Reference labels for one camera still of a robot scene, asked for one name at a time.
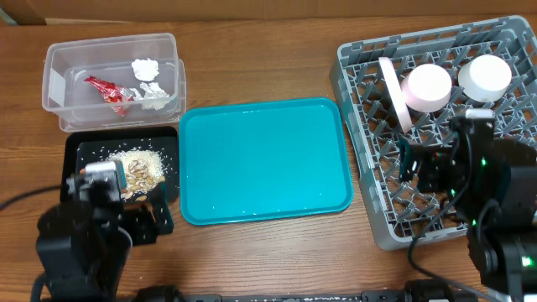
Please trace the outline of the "white shallow bowl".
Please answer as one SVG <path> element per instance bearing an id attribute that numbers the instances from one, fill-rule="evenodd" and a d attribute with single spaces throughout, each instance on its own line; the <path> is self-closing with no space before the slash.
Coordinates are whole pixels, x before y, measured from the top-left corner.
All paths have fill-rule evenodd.
<path id="1" fill-rule="evenodd" d="M 495 55 L 480 55 L 465 64 L 458 73 L 458 84 L 470 99 L 481 102 L 499 100 L 512 79 L 508 63 Z"/>

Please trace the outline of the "pink plate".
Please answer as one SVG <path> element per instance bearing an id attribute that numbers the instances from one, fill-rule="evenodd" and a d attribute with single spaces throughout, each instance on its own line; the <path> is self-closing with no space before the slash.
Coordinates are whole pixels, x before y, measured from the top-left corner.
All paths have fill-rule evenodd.
<path id="1" fill-rule="evenodd" d="M 378 63 L 383 73 L 383 78 L 385 80 L 395 114 L 398 118 L 399 126 L 401 127 L 403 133 L 407 133 L 412 128 L 412 121 L 408 107 L 404 100 L 404 94 L 399 84 L 399 79 L 394 69 L 394 65 L 391 59 L 387 57 L 379 57 Z"/>

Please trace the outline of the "red snack wrapper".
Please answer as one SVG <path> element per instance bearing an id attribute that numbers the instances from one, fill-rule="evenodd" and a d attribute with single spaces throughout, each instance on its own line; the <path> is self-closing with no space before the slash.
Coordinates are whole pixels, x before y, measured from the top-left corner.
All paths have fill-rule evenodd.
<path id="1" fill-rule="evenodd" d="M 84 82 L 87 82 L 95 87 L 106 103 L 114 105 L 115 103 L 131 102 L 134 100 L 134 94 L 130 89 L 120 86 L 116 83 L 104 81 L 92 75 L 87 77 Z M 112 110 L 117 115 L 124 116 L 128 110 L 128 105 L 114 105 Z"/>

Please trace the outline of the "white tissue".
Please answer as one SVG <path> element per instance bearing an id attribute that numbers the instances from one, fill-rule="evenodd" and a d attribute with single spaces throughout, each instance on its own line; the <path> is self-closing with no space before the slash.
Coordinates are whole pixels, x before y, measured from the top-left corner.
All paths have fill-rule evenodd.
<path id="1" fill-rule="evenodd" d="M 136 59 L 131 63 L 134 76 L 140 81 L 153 81 L 159 75 L 159 62 L 151 59 Z"/>

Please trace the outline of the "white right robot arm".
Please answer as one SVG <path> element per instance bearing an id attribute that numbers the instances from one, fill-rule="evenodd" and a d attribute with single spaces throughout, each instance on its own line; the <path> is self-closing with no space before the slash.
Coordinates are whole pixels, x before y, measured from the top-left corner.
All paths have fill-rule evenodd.
<path id="1" fill-rule="evenodd" d="M 467 109 L 450 120 L 452 145 L 399 139 L 399 180 L 421 193 L 441 193 L 434 226 L 450 209 L 467 224 L 469 256 L 482 285 L 512 301 L 536 294 L 536 151 L 494 136 L 489 109 Z"/>

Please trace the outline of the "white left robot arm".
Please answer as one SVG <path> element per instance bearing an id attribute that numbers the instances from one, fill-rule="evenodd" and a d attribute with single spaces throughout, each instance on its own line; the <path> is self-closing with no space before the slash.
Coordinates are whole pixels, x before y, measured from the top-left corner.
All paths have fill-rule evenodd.
<path id="1" fill-rule="evenodd" d="M 37 224 L 44 272 L 30 299 L 39 301 L 47 289 L 53 301 L 114 301 L 131 249 L 174 230 L 166 187 L 157 185 L 137 207 L 126 208 L 127 179 L 118 161 L 88 164 L 63 187 L 65 200 Z"/>

